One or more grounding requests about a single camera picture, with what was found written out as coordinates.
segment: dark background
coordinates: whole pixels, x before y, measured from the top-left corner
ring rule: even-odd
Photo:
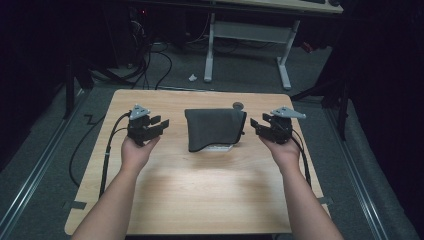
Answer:
[[[338,80],[350,87],[349,96],[370,146],[423,237],[424,7],[418,0],[397,2],[345,2],[345,15],[371,21],[365,26],[349,25],[339,38],[339,26],[329,31],[328,25],[306,21],[296,43],[334,48],[317,85]],[[103,67],[131,63],[134,56],[128,32],[113,27],[121,18],[107,6],[2,1],[0,9],[3,169],[65,82],[70,55],[83,55]],[[151,13],[162,20],[152,29],[176,45],[183,46],[183,31],[196,35],[203,27],[204,20],[197,21],[201,26],[195,23],[205,14],[167,11]],[[321,94],[337,95],[340,90],[334,87]]]

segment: black cable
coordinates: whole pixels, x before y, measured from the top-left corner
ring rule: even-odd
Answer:
[[[71,177],[72,182],[75,184],[75,186],[77,186],[79,188],[80,184],[77,182],[77,180],[74,177],[74,174],[72,173],[72,163],[74,162],[74,158],[75,155],[79,149],[79,147],[81,146],[81,144],[84,142],[85,138],[88,136],[88,134],[90,134],[90,132],[101,122],[103,121],[103,119],[105,118],[106,115],[104,115],[103,117],[101,117],[99,119],[99,121],[97,121],[95,124],[93,124],[91,126],[91,128],[85,133],[85,135],[81,138],[81,140],[79,141],[78,145],[75,147],[74,152],[72,153],[71,156],[71,160],[69,161],[69,167],[68,167],[68,172],[69,172],[69,176]]]
[[[170,57],[168,57],[168,56],[167,56],[166,54],[164,54],[164,53],[161,53],[161,52],[154,52],[154,53],[156,53],[156,54],[160,54],[160,55],[162,55],[162,56],[166,57],[166,58],[169,60],[169,69],[168,69],[168,71],[167,71],[167,72],[165,73],[165,75],[164,75],[161,79],[159,79],[159,81],[156,83],[155,90],[158,90],[159,84],[163,81],[163,79],[164,79],[166,76],[168,76],[169,72],[171,72],[171,69],[172,69],[172,60],[171,60],[171,58],[170,58]]]
[[[140,81],[141,77],[143,77],[143,75],[146,74],[148,64],[146,63],[146,60],[144,59],[142,60],[142,62],[143,62],[144,70],[143,72],[140,73],[140,76],[138,76],[137,80],[135,80],[135,82],[131,86],[131,89],[134,89],[137,86],[137,83]]]
[[[303,167],[305,169],[305,179],[306,179],[306,182],[309,184],[309,186],[312,188],[311,175],[309,173],[309,166],[308,166],[308,159],[306,158],[305,148],[303,146],[302,138],[300,138],[299,133],[297,133],[295,130],[293,130],[293,132],[296,133],[297,137],[300,139],[300,144],[299,144],[299,142],[296,140],[296,138],[291,136],[291,139],[293,140],[293,142],[300,149],[300,153],[302,154],[302,159],[303,159]]]
[[[203,28],[202,33],[201,33],[201,34],[199,35],[199,37],[197,37],[195,40],[190,41],[190,42],[187,42],[186,44],[196,43],[196,42],[199,42],[199,41],[203,41],[204,39],[208,39],[208,37],[203,37],[203,36],[205,35],[206,30],[208,29],[208,26],[209,26],[209,20],[210,20],[210,19],[211,19],[211,14],[209,13],[209,14],[208,14],[208,18],[206,18],[205,27]]]
[[[118,131],[115,131],[116,127],[118,126],[119,122],[121,122],[121,120],[124,117],[129,117],[130,115],[131,115],[131,111],[128,112],[128,113],[125,113],[121,117],[119,117],[119,119],[116,121],[115,125],[113,126],[112,132],[110,133],[109,141],[108,141],[107,146],[106,146],[105,159],[104,159],[104,163],[103,163],[102,181],[100,183],[99,198],[103,195],[103,193],[105,191],[105,187],[106,187],[107,169],[109,167],[109,156],[110,156],[110,149],[111,149],[111,143],[112,143],[113,136],[115,135],[116,132],[123,129],[123,128],[121,128]]]
[[[147,90],[150,90],[149,81],[147,81],[147,69],[149,69],[150,61],[152,59],[152,47],[149,49],[149,60],[147,61],[146,71],[144,72],[144,81],[143,81],[143,89],[145,89],[145,86],[147,84]]]

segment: white frame leg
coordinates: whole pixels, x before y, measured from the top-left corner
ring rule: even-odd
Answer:
[[[289,38],[287,40],[286,48],[282,57],[277,58],[278,69],[280,70],[281,81],[283,82],[283,88],[285,90],[291,89],[289,75],[287,74],[286,61],[290,53],[290,49],[293,45],[294,38],[296,37],[297,29],[299,28],[300,21],[296,20],[290,31]]]
[[[211,13],[211,23],[209,30],[209,48],[208,55],[206,56],[206,66],[205,66],[205,82],[212,81],[212,70],[213,70],[213,40],[215,35],[215,13]]]

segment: wooden table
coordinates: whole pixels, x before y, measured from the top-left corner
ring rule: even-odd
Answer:
[[[302,0],[215,0],[216,2],[223,3],[234,3],[234,4],[243,4],[259,7],[272,7],[272,8],[282,8],[282,9],[292,9],[298,11],[310,11],[310,12],[319,12],[319,13],[336,13],[340,14],[343,12],[341,6],[334,7],[328,3],[328,0],[324,4],[313,3]]]
[[[243,103],[247,112],[245,135],[240,142],[229,152],[190,153],[184,109],[231,108],[234,102]],[[75,231],[98,200],[110,132],[116,120],[136,103],[150,109],[150,116],[170,119],[170,126],[138,178],[128,234],[291,232],[281,174],[250,126],[250,118],[267,125],[262,121],[262,113],[281,106],[292,108],[287,95],[118,90],[75,199],[87,205],[84,210],[71,210],[65,226],[67,234]],[[118,129],[127,124],[124,119]],[[302,136],[296,119],[293,127]],[[125,135],[126,131],[120,131],[113,139],[107,184],[121,165],[120,146]],[[313,191],[322,197],[306,146],[305,149]]]

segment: finger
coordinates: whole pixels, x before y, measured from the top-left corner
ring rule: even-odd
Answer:
[[[152,140],[150,140],[144,147],[147,147],[150,151],[156,146],[156,144],[159,142],[160,137],[155,137]]]
[[[132,139],[128,136],[125,136],[124,141],[122,141],[122,147],[126,146],[127,144],[131,143]]]
[[[268,139],[265,139],[261,136],[259,136],[259,139],[265,144],[265,146],[267,146],[268,148],[271,147],[271,144],[273,144],[273,142],[269,141]]]

